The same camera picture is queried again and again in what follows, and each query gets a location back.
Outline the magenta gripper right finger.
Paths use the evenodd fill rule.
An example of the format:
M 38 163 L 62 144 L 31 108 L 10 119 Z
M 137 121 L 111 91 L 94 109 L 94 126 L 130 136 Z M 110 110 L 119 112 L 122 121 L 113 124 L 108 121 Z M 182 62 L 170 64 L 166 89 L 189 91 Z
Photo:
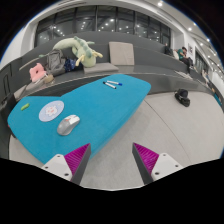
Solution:
M 167 153 L 157 154 L 137 143 L 132 145 L 132 153 L 145 185 L 183 168 Z

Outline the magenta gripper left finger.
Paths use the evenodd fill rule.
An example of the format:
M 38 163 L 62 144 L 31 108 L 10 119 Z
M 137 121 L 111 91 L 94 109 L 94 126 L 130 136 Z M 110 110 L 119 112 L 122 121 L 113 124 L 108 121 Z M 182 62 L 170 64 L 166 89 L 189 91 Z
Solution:
M 91 155 L 91 144 L 83 145 L 66 155 L 56 154 L 42 169 L 79 185 Z

